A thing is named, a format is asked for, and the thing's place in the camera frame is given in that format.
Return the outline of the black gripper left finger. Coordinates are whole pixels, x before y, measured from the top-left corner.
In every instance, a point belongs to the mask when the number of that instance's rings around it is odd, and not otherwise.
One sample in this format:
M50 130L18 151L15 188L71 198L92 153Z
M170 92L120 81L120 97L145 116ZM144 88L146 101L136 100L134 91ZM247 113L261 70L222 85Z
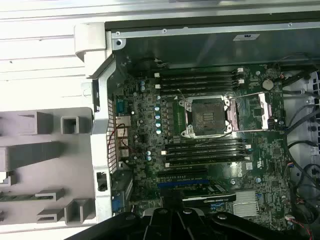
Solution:
M151 208L143 217L123 212L78 232L69 240L170 240L173 212Z

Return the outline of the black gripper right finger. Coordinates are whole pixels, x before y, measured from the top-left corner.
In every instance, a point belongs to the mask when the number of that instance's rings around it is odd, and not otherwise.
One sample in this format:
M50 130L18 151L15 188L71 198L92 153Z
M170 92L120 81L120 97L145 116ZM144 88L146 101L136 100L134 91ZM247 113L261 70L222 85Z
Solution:
M272 230L228 212L209 216L195 209L178 213L181 224L191 240L311 240L292 231Z

